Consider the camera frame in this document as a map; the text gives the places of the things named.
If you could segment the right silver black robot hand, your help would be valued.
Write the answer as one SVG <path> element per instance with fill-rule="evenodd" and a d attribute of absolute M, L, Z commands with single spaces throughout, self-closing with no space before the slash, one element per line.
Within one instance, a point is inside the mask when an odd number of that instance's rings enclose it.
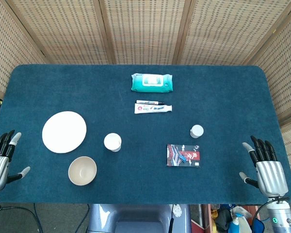
<path fill-rule="evenodd" d="M 239 176 L 244 183 L 249 184 L 268 197 L 283 197 L 288 193 L 288 185 L 282 164 L 278 161 L 273 145 L 265 140 L 250 136 L 254 146 L 243 142 L 243 147 L 247 150 L 253 165 L 256 169 L 257 180 L 248 177 L 244 172 Z"/>

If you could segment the beige bowl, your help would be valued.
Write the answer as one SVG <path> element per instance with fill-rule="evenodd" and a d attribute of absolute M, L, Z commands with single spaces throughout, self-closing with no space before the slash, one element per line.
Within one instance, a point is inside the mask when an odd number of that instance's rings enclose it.
<path fill-rule="evenodd" d="M 74 185 L 84 186 L 94 180 L 97 174 L 95 161 L 87 156 L 76 158 L 69 166 L 68 177 Z"/>

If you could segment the white paper cup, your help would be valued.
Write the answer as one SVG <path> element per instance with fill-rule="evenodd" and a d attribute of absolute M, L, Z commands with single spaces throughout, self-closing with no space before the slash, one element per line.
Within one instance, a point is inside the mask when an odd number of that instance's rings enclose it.
<path fill-rule="evenodd" d="M 109 133 L 104 138 L 104 146 L 112 152 L 118 152 L 121 149 L 122 139 L 116 133 Z"/>

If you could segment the white round plate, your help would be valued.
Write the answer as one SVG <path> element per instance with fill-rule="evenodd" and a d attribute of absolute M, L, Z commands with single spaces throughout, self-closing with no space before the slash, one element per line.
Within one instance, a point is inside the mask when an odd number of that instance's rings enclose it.
<path fill-rule="evenodd" d="M 51 152 L 68 153 L 81 145 L 86 132 L 86 123 L 80 114 L 63 111 L 46 121 L 42 129 L 42 140 Z"/>

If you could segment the blue cloth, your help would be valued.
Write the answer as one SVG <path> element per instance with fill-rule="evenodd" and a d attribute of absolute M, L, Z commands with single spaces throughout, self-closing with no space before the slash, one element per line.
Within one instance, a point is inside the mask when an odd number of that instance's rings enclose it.
<path fill-rule="evenodd" d="M 264 231 L 265 231 L 264 223 L 259 219 L 255 218 L 252 224 L 252 233 L 264 233 Z"/>

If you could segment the blue white spray bottle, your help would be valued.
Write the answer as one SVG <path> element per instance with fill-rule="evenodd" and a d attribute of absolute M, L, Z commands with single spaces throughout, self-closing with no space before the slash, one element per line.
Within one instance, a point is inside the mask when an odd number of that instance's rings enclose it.
<path fill-rule="evenodd" d="M 239 213 L 235 213 L 232 217 L 232 221 L 229 223 L 227 232 L 228 233 L 252 233 L 252 230 L 246 218 Z"/>

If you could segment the red crate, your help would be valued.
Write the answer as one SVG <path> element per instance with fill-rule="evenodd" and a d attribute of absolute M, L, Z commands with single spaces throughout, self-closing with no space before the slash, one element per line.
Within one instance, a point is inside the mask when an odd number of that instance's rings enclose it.
<path fill-rule="evenodd" d="M 192 233 L 218 233 L 214 219 L 211 215 L 211 205 L 202 204 L 204 228 L 201 228 L 198 221 L 197 204 L 190 205 Z"/>

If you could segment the silver metal table leg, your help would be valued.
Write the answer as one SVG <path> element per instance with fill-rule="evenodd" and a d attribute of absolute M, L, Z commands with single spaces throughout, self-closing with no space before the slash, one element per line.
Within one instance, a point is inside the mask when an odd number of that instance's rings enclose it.
<path fill-rule="evenodd" d="M 203 208 L 201 204 L 197 205 L 198 221 L 201 228 L 204 228 Z"/>

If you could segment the dark printed card pack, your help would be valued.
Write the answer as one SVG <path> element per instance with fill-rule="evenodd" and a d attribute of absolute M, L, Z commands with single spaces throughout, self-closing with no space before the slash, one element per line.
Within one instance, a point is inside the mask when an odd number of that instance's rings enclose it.
<path fill-rule="evenodd" d="M 167 145 L 167 166 L 200 167 L 198 145 Z"/>

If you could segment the small white jar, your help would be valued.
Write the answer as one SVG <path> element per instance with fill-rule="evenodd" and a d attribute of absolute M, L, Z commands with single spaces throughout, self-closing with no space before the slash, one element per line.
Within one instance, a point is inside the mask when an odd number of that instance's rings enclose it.
<path fill-rule="evenodd" d="M 190 129 L 190 136 L 192 138 L 199 138 L 203 135 L 204 129 L 201 125 L 193 125 L 192 128 Z"/>

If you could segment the white perforated disc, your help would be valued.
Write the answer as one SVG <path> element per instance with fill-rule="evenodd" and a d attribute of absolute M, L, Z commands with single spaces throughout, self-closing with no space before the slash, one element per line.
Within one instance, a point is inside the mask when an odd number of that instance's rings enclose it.
<path fill-rule="evenodd" d="M 179 204 L 172 204 L 172 212 L 174 217 L 181 217 L 182 215 L 182 208 Z"/>

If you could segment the white toothpaste tube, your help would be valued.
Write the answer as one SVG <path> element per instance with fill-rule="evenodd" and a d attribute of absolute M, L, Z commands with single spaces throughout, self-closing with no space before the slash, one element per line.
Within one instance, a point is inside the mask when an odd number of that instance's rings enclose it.
<path fill-rule="evenodd" d="M 171 112 L 172 105 L 151 105 L 151 104 L 135 104 L 135 114 L 148 114 L 148 113 L 165 113 Z"/>

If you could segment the grey blue robot torso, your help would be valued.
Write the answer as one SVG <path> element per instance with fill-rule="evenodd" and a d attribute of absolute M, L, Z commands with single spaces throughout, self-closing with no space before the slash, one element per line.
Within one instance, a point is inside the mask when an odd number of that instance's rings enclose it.
<path fill-rule="evenodd" d="M 190 207 L 180 204 L 174 217 L 172 204 L 92 204 L 87 233 L 192 233 Z"/>

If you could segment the teal wet wipes pack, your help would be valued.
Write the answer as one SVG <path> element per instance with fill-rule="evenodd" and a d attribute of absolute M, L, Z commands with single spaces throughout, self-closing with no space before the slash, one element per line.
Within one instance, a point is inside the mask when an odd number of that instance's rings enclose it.
<path fill-rule="evenodd" d="M 131 90 L 142 93 L 173 92 L 172 75 L 165 74 L 132 74 Z"/>

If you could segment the bamboo folding screen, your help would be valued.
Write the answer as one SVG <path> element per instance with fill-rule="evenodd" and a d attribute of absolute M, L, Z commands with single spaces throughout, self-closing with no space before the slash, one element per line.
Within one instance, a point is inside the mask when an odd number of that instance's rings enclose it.
<path fill-rule="evenodd" d="M 257 65 L 291 166 L 291 0 L 0 0 L 0 98 L 33 63 Z"/>

